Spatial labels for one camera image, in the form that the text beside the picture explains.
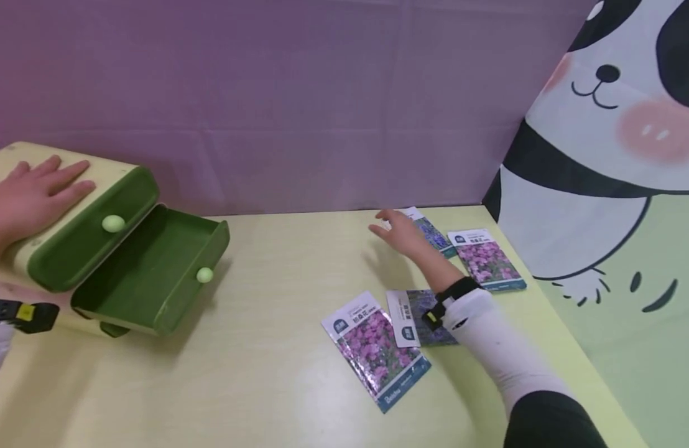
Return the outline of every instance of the round knob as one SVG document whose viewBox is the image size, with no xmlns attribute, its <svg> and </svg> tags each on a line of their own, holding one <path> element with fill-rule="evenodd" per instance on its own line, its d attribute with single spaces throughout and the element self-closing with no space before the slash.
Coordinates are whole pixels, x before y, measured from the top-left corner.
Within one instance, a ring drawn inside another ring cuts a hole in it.
<svg viewBox="0 0 689 448">
<path fill-rule="evenodd" d="M 116 233 L 125 227 L 125 220 L 118 215 L 112 214 L 108 217 L 103 218 L 103 221 L 101 222 L 101 226 L 103 226 L 103 230 L 109 232 L 109 233 Z"/>
<path fill-rule="evenodd" d="M 210 268 L 200 268 L 195 275 L 200 283 L 208 283 L 213 279 L 213 270 Z"/>
</svg>

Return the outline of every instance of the pink cheek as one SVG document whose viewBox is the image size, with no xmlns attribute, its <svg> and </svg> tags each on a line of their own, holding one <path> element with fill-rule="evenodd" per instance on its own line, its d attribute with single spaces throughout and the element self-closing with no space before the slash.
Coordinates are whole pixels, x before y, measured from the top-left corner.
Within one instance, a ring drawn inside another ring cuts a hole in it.
<svg viewBox="0 0 689 448">
<path fill-rule="evenodd" d="M 571 53 L 566 53 L 558 63 L 556 70 L 553 71 L 553 75 L 548 79 L 546 85 L 543 86 L 543 93 L 548 93 L 552 91 L 557 85 L 561 84 L 568 72 L 571 70 Z"/>
<path fill-rule="evenodd" d="M 641 159 L 661 164 L 689 161 L 689 108 L 670 98 L 626 110 L 617 133 L 622 145 Z"/>
</svg>

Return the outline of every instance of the table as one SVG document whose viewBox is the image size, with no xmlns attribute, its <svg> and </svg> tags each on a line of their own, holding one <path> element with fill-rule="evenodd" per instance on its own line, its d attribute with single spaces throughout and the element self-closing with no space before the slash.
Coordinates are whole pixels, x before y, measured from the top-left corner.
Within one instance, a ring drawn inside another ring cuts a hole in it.
<svg viewBox="0 0 689 448">
<path fill-rule="evenodd" d="M 423 212 L 444 232 L 489 229 L 529 285 L 497 294 L 511 320 L 609 447 L 645 447 L 486 209 Z M 322 329 L 360 292 L 386 308 L 386 289 L 426 288 L 369 234 L 374 212 L 227 221 L 216 279 L 170 338 L 16 336 L 0 374 L 0 448 L 501 446 L 503 405 L 465 348 L 425 349 L 433 368 L 383 415 Z"/>
</svg>

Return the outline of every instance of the black sleeve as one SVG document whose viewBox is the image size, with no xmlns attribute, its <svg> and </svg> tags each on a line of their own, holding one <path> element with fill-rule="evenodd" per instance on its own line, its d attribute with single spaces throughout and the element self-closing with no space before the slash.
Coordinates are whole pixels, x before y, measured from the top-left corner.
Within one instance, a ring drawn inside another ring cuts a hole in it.
<svg viewBox="0 0 689 448">
<path fill-rule="evenodd" d="M 605 448 L 583 406 L 551 391 L 529 393 L 511 410 L 504 448 Z"/>
</svg>

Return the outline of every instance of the purple wall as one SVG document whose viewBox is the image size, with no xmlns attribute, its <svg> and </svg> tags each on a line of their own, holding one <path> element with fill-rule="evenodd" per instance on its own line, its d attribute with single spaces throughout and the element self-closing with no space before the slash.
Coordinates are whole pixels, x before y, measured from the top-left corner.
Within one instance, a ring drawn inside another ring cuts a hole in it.
<svg viewBox="0 0 689 448">
<path fill-rule="evenodd" d="M 0 0 L 0 146 L 190 212 L 478 203 L 594 0 Z"/>
</svg>

